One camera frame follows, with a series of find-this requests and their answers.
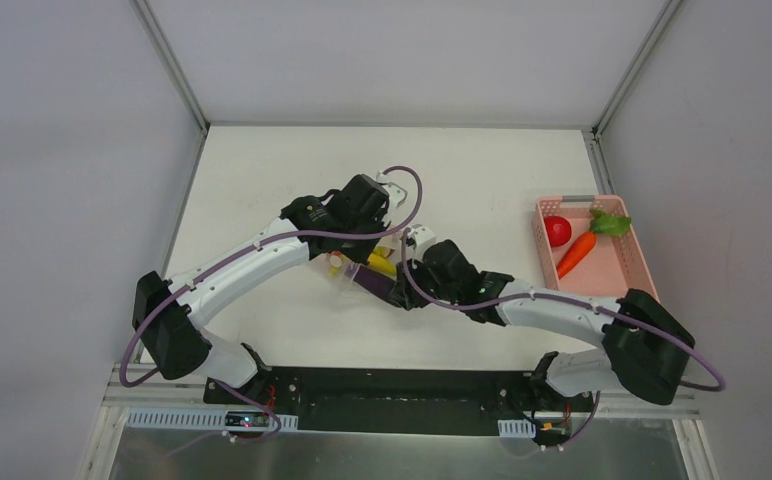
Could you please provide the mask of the purple toy eggplant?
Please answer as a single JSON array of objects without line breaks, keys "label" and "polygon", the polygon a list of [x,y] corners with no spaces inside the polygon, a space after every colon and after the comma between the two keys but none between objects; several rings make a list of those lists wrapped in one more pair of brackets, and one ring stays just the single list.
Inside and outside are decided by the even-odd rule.
[{"label": "purple toy eggplant", "polygon": [[368,269],[364,265],[356,265],[348,277],[359,287],[376,298],[389,303],[390,295],[396,286],[396,280]]}]

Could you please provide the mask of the polka dot zip bag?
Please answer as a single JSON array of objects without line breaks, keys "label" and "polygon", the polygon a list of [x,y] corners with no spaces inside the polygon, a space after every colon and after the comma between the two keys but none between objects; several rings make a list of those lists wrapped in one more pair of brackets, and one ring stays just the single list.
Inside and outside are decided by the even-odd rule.
[{"label": "polka dot zip bag", "polygon": [[363,262],[356,262],[339,251],[328,252],[322,256],[325,274],[343,294],[365,292],[388,303],[397,284],[401,240],[401,233],[380,239]]}]

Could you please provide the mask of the red toy tomato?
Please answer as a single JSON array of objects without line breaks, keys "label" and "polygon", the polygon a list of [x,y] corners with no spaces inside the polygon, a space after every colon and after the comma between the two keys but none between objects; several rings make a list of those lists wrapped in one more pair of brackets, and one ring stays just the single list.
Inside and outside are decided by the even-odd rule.
[{"label": "red toy tomato", "polygon": [[570,222],[561,216],[546,216],[543,219],[546,229],[549,245],[552,248],[558,248],[566,245],[572,237],[572,227]]}]

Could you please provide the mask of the orange toy carrot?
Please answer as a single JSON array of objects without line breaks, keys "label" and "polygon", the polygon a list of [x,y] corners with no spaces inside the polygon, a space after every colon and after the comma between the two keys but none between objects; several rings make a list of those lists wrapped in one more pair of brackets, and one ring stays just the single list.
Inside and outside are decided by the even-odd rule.
[{"label": "orange toy carrot", "polygon": [[599,236],[625,235],[632,226],[632,218],[613,215],[600,209],[591,209],[589,228],[579,235],[556,265],[556,274],[562,279],[569,274],[596,247]]}]

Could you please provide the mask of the yellow toy banana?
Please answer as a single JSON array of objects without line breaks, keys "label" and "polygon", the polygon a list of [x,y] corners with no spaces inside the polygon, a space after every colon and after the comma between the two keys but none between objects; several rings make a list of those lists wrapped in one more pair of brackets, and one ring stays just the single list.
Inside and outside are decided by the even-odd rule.
[{"label": "yellow toy banana", "polygon": [[369,255],[366,267],[385,276],[395,277],[397,275],[396,266],[387,257],[378,253]]}]

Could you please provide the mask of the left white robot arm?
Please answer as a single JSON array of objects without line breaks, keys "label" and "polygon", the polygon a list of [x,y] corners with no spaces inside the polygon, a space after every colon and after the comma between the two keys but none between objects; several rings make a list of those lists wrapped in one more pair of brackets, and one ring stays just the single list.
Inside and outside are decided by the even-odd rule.
[{"label": "left white robot arm", "polygon": [[243,404],[267,390],[253,354],[207,330],[232,302],[273,276],[326,253],[367,260],[407,192],[380,173],[342,189],[302,196],[254,237],[200,267],[165,280],[151,271],[136,286],[132,326],[166,380],[189,374],[220,380]]}]

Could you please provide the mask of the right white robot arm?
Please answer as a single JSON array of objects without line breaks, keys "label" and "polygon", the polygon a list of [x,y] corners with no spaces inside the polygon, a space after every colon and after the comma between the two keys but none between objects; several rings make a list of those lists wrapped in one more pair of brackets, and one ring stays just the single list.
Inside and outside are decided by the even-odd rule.
[{"label": "right white robot arm", "polygon": [[545,354],[533,371],[531,400],[545,410],[568,397],[623,388],[669,405],[693,359],[695,340],[651,294],[588,297],[531,285],[511,275],[480,271],[451,240],[400,247],[398,283],[409,310],[436,305],[470,320],[548,331],[588,344],[586,351]]}]

